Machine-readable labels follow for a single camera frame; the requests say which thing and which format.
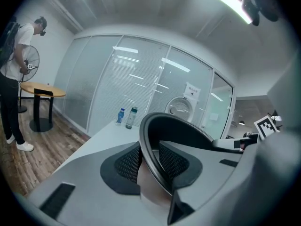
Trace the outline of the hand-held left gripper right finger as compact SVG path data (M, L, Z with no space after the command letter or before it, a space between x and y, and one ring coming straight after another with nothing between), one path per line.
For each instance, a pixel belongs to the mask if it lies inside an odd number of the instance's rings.
M232 175L241 154L200 149L173 142L159 143L159 183L172 196L167 224L227 223L216 197Z

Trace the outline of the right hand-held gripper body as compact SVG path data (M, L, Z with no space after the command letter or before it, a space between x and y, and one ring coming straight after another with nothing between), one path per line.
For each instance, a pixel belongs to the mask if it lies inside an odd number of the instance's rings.
M242 139L242 151L244 151L249 145L257 144L265 140L268 136L275 132L280 132L274 124L275 120L272 120L269 116L265 116L254 122L256 132L247 132L243 135Z

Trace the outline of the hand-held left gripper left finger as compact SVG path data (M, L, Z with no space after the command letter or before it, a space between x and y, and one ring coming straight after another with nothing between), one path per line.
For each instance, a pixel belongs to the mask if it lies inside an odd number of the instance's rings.
M28 200L65 226L167 226L168 209L138 185L138 142L81 156L56 171Z

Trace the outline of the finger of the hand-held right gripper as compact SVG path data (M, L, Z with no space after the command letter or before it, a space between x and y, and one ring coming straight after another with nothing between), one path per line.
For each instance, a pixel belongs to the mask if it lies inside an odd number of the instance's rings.
M225 149L230 152L243 152L244 149L241 148L240 138L232 139L216 139L212 142L213 147L219 149Z

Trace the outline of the dark blue rice cooker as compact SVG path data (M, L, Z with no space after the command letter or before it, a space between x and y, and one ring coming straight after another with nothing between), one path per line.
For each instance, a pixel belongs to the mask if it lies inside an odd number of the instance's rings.
M192 98L178 96L172 98L165 107L165 113L192 122L197 101Z

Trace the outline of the black pot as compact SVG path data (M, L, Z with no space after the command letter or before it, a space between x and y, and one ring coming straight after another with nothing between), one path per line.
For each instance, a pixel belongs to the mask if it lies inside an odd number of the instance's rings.
M192 185L202 171L202 163L195 156L171 147L169 142L212 150L212 141L200 128L167 113L146 115L139 128L139 143L145 162L170 195Z

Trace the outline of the frosted glass door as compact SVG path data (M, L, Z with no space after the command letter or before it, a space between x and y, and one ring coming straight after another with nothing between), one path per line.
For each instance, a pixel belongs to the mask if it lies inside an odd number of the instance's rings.
M213 87L203 120L203 129L212 139L220 139L226 127L232 102L233 88L215 74Z

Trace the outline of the white paper notice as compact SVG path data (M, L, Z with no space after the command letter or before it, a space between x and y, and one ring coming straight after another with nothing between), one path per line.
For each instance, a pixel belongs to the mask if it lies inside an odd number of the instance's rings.
M186 82L183 96L198 101L200 92L201 92L200 88L197 88L196 86L193 86L189 82Z

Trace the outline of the blue water bottle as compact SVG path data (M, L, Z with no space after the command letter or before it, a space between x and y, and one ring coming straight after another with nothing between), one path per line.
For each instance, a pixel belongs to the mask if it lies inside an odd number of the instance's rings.
M120 126L122 124L124 114L125 114L125 109L121 108L119 113L118 113L117 120L116 120L116 125L117 126Z

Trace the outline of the clear bottle with dark cap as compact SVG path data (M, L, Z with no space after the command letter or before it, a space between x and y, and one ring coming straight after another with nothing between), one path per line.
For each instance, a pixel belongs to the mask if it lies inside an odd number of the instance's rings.
M132 128L132 126L134 124L134 121L135 121L135 117L136 117L137 111L138 111L138 108L136 106L132 107L132 109L131 109L131 111L129 113L127 122L126 122L126 128L127 129L131 129Z

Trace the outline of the black ceiling-mounted device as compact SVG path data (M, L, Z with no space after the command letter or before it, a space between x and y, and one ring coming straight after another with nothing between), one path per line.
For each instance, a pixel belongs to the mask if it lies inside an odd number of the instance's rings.
M260 14L270 22L277 22L281 17L277 0L242 0L241 8L250 17L253 26L259 26Z

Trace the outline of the black standing fan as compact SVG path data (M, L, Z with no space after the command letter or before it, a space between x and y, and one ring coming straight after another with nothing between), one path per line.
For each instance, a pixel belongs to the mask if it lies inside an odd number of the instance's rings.
M36 74L38 68L39 68L39 64L40 64L40 55L37 51L37 49L30 45L29 47L27 47L25 50L25 55L24 55L24 60L28 60L28 62L30 64L32 64L33 66L35 66L35 68L33 70L31 70L28 74L20 74L18 77L18 88L19 88L19 94L18 94L18 112L19 113L24 113L27 111L27 107L24 105L21 105L22 102L22 89L20 87L22 82L26 82L29 81L33 78L33 76Z

